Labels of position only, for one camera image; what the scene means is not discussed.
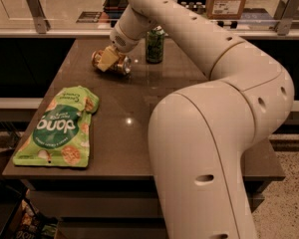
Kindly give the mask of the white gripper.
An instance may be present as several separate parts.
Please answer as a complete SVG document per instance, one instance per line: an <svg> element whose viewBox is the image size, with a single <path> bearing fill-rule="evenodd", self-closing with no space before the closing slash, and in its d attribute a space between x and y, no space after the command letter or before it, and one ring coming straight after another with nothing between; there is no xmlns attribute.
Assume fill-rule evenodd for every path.
<svg viewBox="0 0 299 239"><path fill-rule="evenodd" d="M139 40L128 37L121 29L119 23L112 29L110 40L113 45L108 46L104 51L100 50L98 52L100 57L98 68L103 72L109 69L119 59L118 50L121 53L128 53L139 43Z"/></svg>

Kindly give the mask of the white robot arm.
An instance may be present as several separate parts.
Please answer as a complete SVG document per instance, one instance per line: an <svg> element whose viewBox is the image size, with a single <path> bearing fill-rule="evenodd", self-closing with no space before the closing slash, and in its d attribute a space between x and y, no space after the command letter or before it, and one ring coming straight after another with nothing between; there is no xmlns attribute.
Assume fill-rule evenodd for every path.
<svg viewBox="0 0 299 239"><path fill-rule="evenodd" d="M149 120L149 159L169 239L257 239L240 159L290 114L290 75L174 0L128 2L98 55L99 69L160 26L207 78L163 98Z"/></svg>

